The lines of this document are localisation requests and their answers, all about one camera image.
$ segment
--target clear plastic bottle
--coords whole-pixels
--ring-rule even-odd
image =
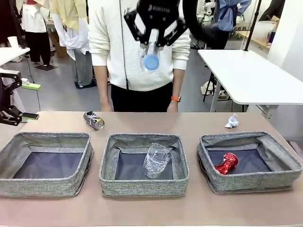
[[[141,44],[139,50],[140,65],[144,72],[153,73],[160,65],[160,52],[156,43]]]

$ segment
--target black pole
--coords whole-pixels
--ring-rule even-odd
[[[251,27],[250,27],[250,34],[249,34],[249,36],[248,36],[248,40],[247,40],[247,42],[246,42],[246,46],[245,46],[244,51],[248,51],[248,46],[250,45],[251,36],[252,36],[253,31],[254,31],[254,28],[255,28],[255,25],[256,25],[256,21],[257,21],[258,15],[259,15],[259,10],[260,10],[260,6],[261,6],[261,1],[262,1],[262,0],[259,0],[259,2],[258,2],[257,9],[256,9],[256,13],[255,13],[255,17],[254,17],[254,20],[252,21],[252,25],[251,25]]]
[[[25,45],[24,45],[24,42],[22,40],[22,35],[21,35],[21,31],[20,31],[20,26],[19,26],[19,21],[18,21],[18,18],[17,18],[17,14],[15,12],[15,5],[14,5],[14,2],[13,0],[9,0],[9,6],[10,6],[10,12],[11,12],[11,15],[13,17],[13,20],[14,20],[14,23],[15,23],[15,29],[16,29],[16,32],[17,32],[17,38],[18,38],[18,41],[21,45],[21,47],[23,49],[25,49]]]

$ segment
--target crushed red can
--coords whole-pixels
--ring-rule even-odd
[[[223,162],[218,165],[214,166],[219,173],[226,175],[228,171],[234,168],[238,164],[238,158],[233,153],[226,153],[223,156]]]

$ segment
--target paper cup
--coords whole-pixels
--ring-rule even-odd
[[[19,48],[17,36],[8,37],[8,40],[11,47]]]

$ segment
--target black can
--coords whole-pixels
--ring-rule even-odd
[[[93,127],[95,130],[100,130],[104,128],[104,120],[96,115],[93,111],[87,111],[83,115],[84,120]]]

